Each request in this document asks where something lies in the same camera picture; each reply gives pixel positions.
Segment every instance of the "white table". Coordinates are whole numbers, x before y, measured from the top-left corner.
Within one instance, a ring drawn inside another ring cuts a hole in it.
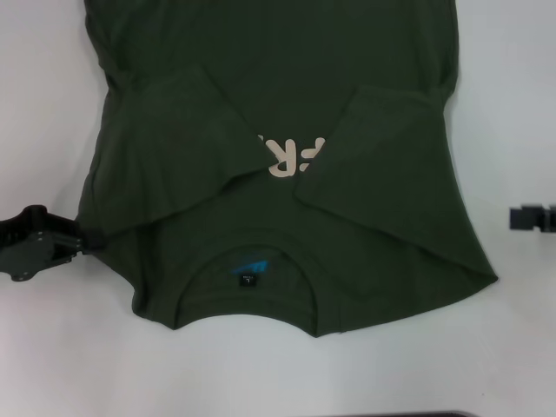
[[[0,279],[0,417],[317,416],[458,409],[556,415],[556,236],[508,208],[556,202],[556,3],[460,0],[447,111],[473,224],[502,280],[457,305],[312,339],[231,316],[171,332],[81,257]],[[82,0],[0,2],[0,219],[73,217],[106,86]]]

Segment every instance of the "black clamp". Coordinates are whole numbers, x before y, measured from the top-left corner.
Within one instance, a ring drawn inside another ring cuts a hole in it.
[[[104,247],[101,233],[81,230],[77,222],[49,214],[44,206],[29,206],[0,222],[0,272],[16,282],[69,263],[79,252],[89,255]]]
[[[534,230],[542,233],[556,233],[556,206],[522,206],[510,210],[511,230]]]

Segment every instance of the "green t-shirt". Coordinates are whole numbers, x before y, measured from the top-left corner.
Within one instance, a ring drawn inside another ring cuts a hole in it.
[[[496,281],[443,109],[454,0],[86,0],[107,75],[78,220],[141,317],[314,336]]]

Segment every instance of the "robotic arm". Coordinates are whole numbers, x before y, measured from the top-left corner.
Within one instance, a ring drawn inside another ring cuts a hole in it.
[[[82,230],[44,206],[29,206],[0,222],[0,273],[12,281],[28,281],[40,271],[71,262],[79,252],[89,255],[104,247],[100,232]]]

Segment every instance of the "t-shirt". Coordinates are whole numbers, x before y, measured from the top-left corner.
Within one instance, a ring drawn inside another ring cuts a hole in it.
[[[79,222],[176,329],[257,314],[321,336],[496,281],[443,110],[454,0],[86,0],[109,93]]]

